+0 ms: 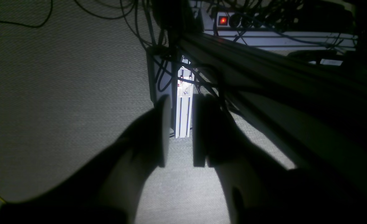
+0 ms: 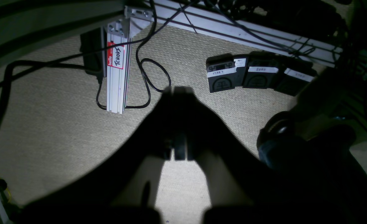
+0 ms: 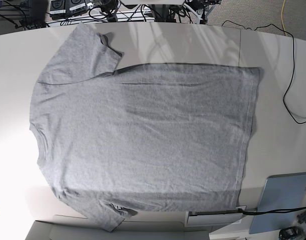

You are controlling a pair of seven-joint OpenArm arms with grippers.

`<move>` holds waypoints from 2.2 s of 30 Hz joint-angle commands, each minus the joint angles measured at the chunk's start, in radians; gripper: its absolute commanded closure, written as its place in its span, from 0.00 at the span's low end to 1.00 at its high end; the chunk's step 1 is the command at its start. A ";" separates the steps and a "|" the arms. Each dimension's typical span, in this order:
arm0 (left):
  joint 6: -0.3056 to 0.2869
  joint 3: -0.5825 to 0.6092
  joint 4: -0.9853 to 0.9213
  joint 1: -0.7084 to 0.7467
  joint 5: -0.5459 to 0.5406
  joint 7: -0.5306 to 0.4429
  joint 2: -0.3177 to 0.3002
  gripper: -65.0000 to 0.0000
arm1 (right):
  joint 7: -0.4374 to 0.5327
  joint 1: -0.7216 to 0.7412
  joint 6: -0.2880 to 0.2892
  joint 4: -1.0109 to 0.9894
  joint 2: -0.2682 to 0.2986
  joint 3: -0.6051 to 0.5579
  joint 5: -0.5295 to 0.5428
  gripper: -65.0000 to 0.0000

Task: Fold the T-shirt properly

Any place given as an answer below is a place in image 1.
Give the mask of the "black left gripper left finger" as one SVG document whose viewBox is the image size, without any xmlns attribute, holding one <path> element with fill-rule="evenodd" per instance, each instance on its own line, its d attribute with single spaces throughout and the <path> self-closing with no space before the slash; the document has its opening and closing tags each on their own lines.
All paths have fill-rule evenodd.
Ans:
<svg viewBox="0 0 367 224">
<path fill-rule="evenodd" d="M 170 119 L 165 95 L 67 180 L 31 200 L 2 205 L 0 224 L 132 224 L 146 180 L 165 167 Z"/>
</svg>

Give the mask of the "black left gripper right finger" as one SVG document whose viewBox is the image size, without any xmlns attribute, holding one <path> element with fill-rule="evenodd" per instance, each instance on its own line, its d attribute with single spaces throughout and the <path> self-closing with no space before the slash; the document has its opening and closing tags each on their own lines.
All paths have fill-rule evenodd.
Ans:
<svg viewBox="0 0 367 224">
<path fill-rule="evenodd" d="M 367 224 L 367 201 L 333 169 L 286 169 L 211 95 L 195 95 L 194 166 L 213 167 L 232 224 Z"/>
</svg>

